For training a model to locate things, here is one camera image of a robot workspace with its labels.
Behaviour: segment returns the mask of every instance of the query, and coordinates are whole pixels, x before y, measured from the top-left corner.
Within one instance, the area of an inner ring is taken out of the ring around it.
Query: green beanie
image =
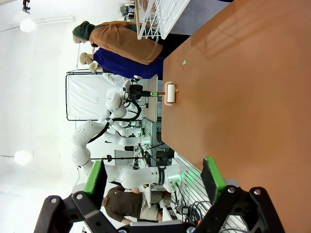
[[[73,29],[72,34],[80,39],[88,40],[94,27],[95,25],[90,24],[88,21],[84,21]]]

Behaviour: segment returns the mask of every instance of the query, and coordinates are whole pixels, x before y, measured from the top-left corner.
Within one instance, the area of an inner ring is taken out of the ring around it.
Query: wire rack
[[[184,11],[190,0],[149,0],[143,18],[136,14],[136,24],[141,29],[137,31],[138,39],[143,37],[157,38],[161,36],[165,39],[172,27]]]

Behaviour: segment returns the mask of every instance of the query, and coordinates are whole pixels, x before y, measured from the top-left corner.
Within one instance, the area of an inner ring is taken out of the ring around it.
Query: blue jacket
[[[132,79],[134,75],[141,76],[144,79],[150,79],[156,74],[159,80],[163,79],[164,58],[157,57],[149,65],[144,65],[122,57],[114,52],[99,48],[94,53],[93,60],[96,61],[100,67],[129,79]]]

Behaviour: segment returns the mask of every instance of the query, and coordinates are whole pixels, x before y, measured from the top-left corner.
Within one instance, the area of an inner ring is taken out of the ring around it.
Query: black cable
[[[125,106],[125,108],[128,108],[131,105],[131,102],[128,102],[128,105]]]
[[[146,123],[145,123],[145,127],[142,126],[142,123],[143,123],[144,119],[147,119],[147,121],[146,121]],[[146,125],[147,125],[148,121],[151,121],[151,122],[152,122],[152,120],[150,120],[150,119],[148,119],[148,118],[146,118],[146,117],[144,117],[144,118],[141,120],[140,135],[142,134],[142,129],[145,129],[145,128],[146,128]]]
[[[127,136],[122,136],[122,135],[119,133],[119,131],[116,131],[116,132],[117,132],[118,135],[121,136],[121,137],[127,137]]]
[[[177,199],[177,194],[176,194],[176,191],[174,192],[174,195],[175,195],[175,200],[176,200],[176,203],[177,203],[177,205],[178,205],[178,199]]]
[[[125,127],[123,127],[123,128],[124,128],[124,129],[127,129],[127,128],[131,128],[131,127],[133,127],[133,128],[140,128],[140,126],[131,126],[131,125],[125,126]]]
[[[180,191],[179,185],[178,185],[177,183],[175,183],[175,185],[177,186],[177,188],[178,188],[178,190],[179,190],[179,193],[180,193],[180,195],[181,195],[181,198],[182,198],[182,200],[184,201],[185,206],[186,206],[187,204],[186,204],[186,201],[185,201],[185,199],[184,199],[184,195],[183,195],[183,194],[181,193],[181,191]]]
[[[169,200],[170,200],[171,203],[177,205],[177,203],[175,201],[173,201],[171,197],[169,198]]]
[[[154,159],[151,155],[149,155],[149,158],[152,158],[154,161],[156,161],[157,163],[160,163],[161,166],[166,166],[166,163],[162,163],[156,159]]]
[[[247,233],[247,232],[244,231],[244,230],[234,229],[234,228],[222,229],[219,233],[222,233],[222,232],[225,232],[225,231],[237,231],[237,232]]]
[[[131,110],[127,110],[128,112],[130,112],[130,113],[135,113],[135,114],[137,114],[137,112],[134,112],[134,111],[131,111]]]
[[[99,134],[94,136],[91,140],[89,140],[88,143],[91,143],[91,142],[95,141],[97,138],[99,138],[100,136],[102,136],[107,131],[108,128],[109,128],[109,122],[107,122],[105,127],[103,128],[103,130]]]
[[[210,203],[210,202],[209,202],[209,201],[207,201],[207,200],[204,200],[204,201],[199,201],[199,202],[197,203],[196,207],[195,207],[195,211],[197,211],[197,210],[198,210],[199,205],[202,205],[202,206],[203,206],[203,208],[205,209],[205,211],[206,211],[206,212],[208,211],[207,207],[203,205],[203,202],[208,202],[208,203]],[[200,215],[201,215],[201,219],[202,219],[204,216],[202,215],[202,212],[201,212],[201,210],[200,210],[200,209],[199,209],[199,213],[200,213]]]
[[[193,225],[197,225],[198,221],[203,218],[202,213],[198,213],[198,211],[194,209],[196,204],[198,205],[199,201],[195,201],[188,208],[189,211],[187,217]]]
[[[131,102],[137,107],[137,114],[135,117],[132,117],[132,118],[114,118],[112,119],[114,122],[115,121],[125,121],[125,122],[130,122],[130,121],[134,121],[134,120],[137,120],[137,118],[139,117],[140,113],[141,113],[141,107],[138,105],[138,103],[136,103],[135,100],[131,100]],[[97,138],[99,138],[100,136],[102,136],[106,131],[107,129],[109,128],[109,122],[106,123],[105,127],[103,128],[103,130],[97,134],[96,136],[94,136],[88,143],[91,143],[93,141],[95,141]]]
[[[200,209],[198,209],[199,204],[200,204],[200,202],[198,202],[196,204],[194,211],[200,214],[200,219],[203,219],[204,216],[202,215],[202,211]]]
[[[148,145],[148,149],[150,150],[150,149],[153,149],[153,148],[156,148],[156,147],[159,147],[159,146],[162,146],[162,145],[164,145],[165,143],[163,142],[163,143],[161,143],[161,144],[159,144],[159,145],[157,145],[157,146],[154,146],[154,147],[149,147],[149,145]]]
[[[137,114],[135,117],[132,117],[132,118],[114,118],[112,120],[113,121],[125,121],[125,122],[137,120],[137,118],[139,117],[139,115],[141,113],[141,107],[138,105],[138,103],[136,103],[135,100],[131,100],[131,102],[137,107]]]
[[[126,91],[126,92],[124,93],[124,96],[123,96],[123,104],[125,104],[126,101],[128,101],[128,98],[129,98],[129,97],[127,96],[127,98],[125,99],[125,94],[126,94],[126,93],[128,93],[128,92]]]

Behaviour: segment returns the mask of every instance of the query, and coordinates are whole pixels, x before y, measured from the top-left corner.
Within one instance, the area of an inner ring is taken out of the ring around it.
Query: desk
[[[157,75],[148,80],[144,91],[157,91]],[[142,115],[153,122],[157,119],[157,97],[148,97],[148,108],[142,109]]]
[[[310,233],[311,1],[235,0],[164,62],[179,93],[162,140],[244,190],[267,189],[287,233]]]

